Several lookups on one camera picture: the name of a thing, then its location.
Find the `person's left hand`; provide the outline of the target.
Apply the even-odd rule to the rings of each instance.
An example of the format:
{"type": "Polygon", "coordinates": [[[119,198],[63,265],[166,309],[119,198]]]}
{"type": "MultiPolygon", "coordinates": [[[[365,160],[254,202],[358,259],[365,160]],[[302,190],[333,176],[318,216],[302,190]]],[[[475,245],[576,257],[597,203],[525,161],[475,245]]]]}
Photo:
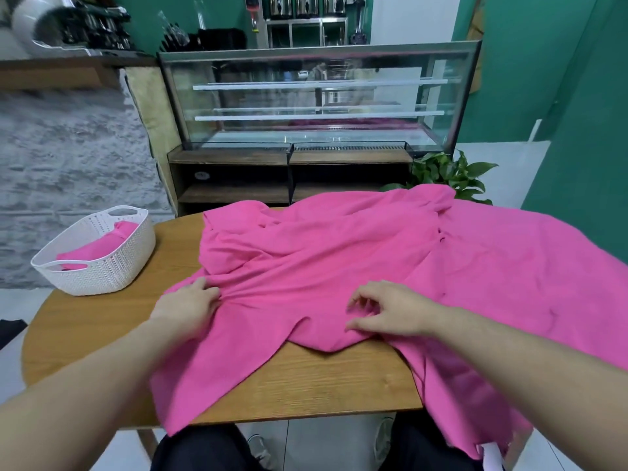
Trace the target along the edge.
{"type": "Polygon", "coordinates": [[[192,339],[206,329],[216,311],[195,310],[190,300],[190,285],[163,295],[156,302],[148,322],[165,327],[180,340],[192,339]]]}

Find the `large pink garment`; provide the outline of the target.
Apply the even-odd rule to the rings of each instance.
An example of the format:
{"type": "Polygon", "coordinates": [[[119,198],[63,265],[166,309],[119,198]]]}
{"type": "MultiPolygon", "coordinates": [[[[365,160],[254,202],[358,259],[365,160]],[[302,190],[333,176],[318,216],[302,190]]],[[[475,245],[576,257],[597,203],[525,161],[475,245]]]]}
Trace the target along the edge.
{"type": "Polygon", "coordinates": [[[208,336],[175,352],[151,390],[169,435],[287,341],[336,352],[357,286],[407,285],[449,306],[628,370],[628,266],[540,213],[454,198],[451,188],[342,191],[282,211],[241,201],[203,214],[200,270],[222,306],[208,336]]]}

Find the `person's left forearm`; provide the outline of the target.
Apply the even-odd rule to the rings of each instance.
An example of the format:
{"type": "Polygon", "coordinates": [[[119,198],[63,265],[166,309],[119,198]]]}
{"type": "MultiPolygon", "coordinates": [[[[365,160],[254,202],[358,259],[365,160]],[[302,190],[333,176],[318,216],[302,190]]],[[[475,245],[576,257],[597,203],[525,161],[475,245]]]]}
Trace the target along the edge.
{"type": "Polygon", "coordinates": [[[151,318],[0,405],[0,471],[90,471],[179,339],[151,318]]]}

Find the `person's right forearm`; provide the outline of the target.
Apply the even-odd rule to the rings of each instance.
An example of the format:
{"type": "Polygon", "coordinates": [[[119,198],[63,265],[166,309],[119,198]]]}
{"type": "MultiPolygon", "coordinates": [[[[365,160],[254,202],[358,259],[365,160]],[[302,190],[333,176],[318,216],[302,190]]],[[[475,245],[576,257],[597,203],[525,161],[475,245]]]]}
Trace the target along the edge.
{"type": "Polygon", "coordinates": [[[575,465],[628,471],[628,371],[465,309],[439,306],[430,320],[575,465]]]}

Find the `white woven plastic basket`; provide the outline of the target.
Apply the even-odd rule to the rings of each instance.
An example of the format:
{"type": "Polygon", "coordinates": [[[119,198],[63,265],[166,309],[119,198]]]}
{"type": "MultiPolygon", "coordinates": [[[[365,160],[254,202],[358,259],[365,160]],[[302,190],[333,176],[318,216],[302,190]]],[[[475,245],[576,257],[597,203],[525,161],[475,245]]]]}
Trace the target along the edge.
{"type": "Polygon", "coordinates": [[[56,237],[35,254],[31,259],[31,266],[57,289],[73,296],[106,294],[130,285],[146,265],[156,245],[148,210],[118,205],[92,213],[78,221],[81,220],[88,221],[100,234],[112,230],[117,221],[133,221],[139,223],[139,226],[113,253],[102,259],[86,262],[86,269],[61,270],[61,264],[78,261],[55,260],[51,241],[56,237]]]}

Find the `person's grey shoe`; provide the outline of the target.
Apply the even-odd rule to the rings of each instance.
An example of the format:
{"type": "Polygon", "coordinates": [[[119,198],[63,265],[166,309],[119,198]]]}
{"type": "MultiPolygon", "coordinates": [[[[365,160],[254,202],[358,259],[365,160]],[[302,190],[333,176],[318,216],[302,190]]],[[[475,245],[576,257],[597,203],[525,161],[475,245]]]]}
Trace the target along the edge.
{"type": "Polygon", "coordinates": [[[384,463],[391,449],[391,435],[394,424],[394,417],[383,417],[375,431],[373,440],[373,461],[378,469],[384,463]]]}
{"type": "Polygon", "coordinates": [[[274,471],[275,460],[263,437],[259,434],[251,435],[247,440],[247,444],[252,456],[262,469],[274,471]]]}

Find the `folded pink cloth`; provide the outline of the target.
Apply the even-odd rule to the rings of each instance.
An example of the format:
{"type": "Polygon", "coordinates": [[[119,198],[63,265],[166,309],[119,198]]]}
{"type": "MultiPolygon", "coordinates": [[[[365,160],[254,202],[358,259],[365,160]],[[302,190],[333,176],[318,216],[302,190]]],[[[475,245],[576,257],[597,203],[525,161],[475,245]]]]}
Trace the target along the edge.
{"type": "Polygon", "coordinates": [[[100,234],[88,221],[78,221],[56,237],[52,244],[57,261],[78,261],[63,263],[62,271],[82,270],[86,262],[107,257],[119,248],[138,228],[139,223],[133,221],[117,221],[112,230],[100,234]]]}

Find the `dark wooden shelf cabinet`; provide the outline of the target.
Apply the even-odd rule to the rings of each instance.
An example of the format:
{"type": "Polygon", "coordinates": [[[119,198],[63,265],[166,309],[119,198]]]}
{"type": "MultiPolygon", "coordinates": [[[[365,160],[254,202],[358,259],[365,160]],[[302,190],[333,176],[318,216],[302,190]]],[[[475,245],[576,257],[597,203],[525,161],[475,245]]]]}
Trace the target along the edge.
{"type": "Polygon", "coordinates": [[[404,186],[412,156],[404,142],[219,144],[168,153],[177,215],[242,200],[288,206],[322,193],[404,186]]]}

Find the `person's left grey shoe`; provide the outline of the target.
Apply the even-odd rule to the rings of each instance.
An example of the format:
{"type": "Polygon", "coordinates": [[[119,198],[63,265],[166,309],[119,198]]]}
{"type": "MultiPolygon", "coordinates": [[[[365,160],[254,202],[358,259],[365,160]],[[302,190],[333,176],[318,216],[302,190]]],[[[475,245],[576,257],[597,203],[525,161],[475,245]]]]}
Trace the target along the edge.
{"type": "Polygon", "coordinates": [[[247,440],[247,444],[252,456],[262,469],[274,471],[275,460],[263,437],[259,434],[251,435],[247,440]]]}

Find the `beige side panel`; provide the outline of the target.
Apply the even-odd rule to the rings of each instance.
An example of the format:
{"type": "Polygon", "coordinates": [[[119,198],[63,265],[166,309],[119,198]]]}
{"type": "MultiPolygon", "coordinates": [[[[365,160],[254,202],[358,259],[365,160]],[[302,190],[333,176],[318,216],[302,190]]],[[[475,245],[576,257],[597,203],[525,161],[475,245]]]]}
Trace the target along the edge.
{"type": "Polygon", "coordinates": [[[179,202],[168,155],[182,146],[166,83],[158,67],[125,68],[126,85],[148,135],[151,155],[170,207],[179,215],[179,202]]]}

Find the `glass display case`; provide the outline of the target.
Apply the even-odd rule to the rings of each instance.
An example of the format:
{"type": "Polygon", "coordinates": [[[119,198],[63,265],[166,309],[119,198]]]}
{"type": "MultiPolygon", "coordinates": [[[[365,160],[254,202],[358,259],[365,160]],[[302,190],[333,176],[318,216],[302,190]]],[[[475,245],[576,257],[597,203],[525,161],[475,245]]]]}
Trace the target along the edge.
{"type": "Polygon", "coordinates": [[[481,41],[160,53],[192,148],[456,146],[481,41]]]}

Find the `clear drinking glasses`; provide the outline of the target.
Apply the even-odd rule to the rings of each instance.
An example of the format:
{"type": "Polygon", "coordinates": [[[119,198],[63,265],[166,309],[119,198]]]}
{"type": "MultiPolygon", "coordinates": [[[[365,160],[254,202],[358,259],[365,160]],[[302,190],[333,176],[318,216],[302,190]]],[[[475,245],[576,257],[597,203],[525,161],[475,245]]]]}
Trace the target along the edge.
{"type": "Polygon", "coordinates": [[[185,52],[190,46],[190,36],[178,24],[170,23],[163,11],[157,16],[161,22],[163,38],[160,51],[164,53],[185,52]]]}

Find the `wooden counter ledge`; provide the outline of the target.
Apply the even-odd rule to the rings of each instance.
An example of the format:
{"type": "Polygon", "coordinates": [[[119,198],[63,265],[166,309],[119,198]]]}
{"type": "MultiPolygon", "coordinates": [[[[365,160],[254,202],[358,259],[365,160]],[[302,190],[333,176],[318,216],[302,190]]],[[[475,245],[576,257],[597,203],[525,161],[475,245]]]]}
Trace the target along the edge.
{"type": "Polygon", "coordinates": [[[151,56],[87,56],[0,61],[0,92],[118,89],[123,68],[155,67],[151,56]]]}

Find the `metal rack with steel containers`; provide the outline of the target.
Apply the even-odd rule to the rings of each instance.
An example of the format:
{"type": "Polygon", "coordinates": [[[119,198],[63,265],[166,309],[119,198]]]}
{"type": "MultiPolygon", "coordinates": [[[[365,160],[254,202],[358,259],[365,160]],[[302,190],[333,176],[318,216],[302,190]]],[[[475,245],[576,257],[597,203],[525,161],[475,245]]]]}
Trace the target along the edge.
{"type": "Polygon", "coordinates": [[[268,48],[344,46],[349,0],[262,0],[268,48]]]}

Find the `white round bowl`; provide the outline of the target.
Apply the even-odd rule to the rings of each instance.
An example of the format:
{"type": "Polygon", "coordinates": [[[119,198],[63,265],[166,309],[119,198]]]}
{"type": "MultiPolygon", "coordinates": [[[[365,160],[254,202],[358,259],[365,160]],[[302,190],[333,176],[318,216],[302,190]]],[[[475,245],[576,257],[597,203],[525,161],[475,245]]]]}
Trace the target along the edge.
{"type": "Polygon", "coordinates": [[[71,14],[72,0],[21,0],[12,12],[11,29],[22,47],[33,56],[64,46],[60,15],[71,14]]]}

